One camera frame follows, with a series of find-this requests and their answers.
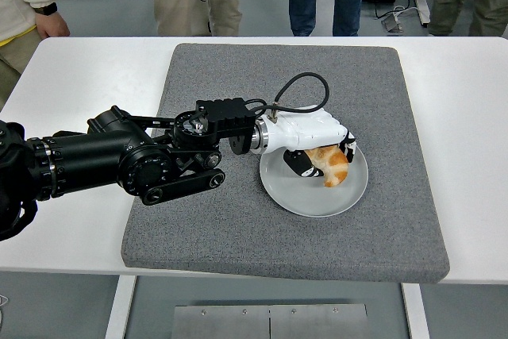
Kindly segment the person's hand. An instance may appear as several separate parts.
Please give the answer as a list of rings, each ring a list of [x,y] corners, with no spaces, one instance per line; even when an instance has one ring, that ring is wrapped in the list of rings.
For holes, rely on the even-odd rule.
[[[59,12],[51,15],[36,14],[37,32],[42,39],[48,37],[69,37],[71,35],[66,21]]]

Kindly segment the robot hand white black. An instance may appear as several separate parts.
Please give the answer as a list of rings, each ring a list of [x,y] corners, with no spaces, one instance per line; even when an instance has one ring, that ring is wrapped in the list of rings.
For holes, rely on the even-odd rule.
[[[330,113],[309,108],[282,111],[275,121],[267,116],[256,120],[251,152],[268,154],[284,148],[283,160],[301,177],[325,178],[335,187],[348,175],[356,153],[356,138]]]

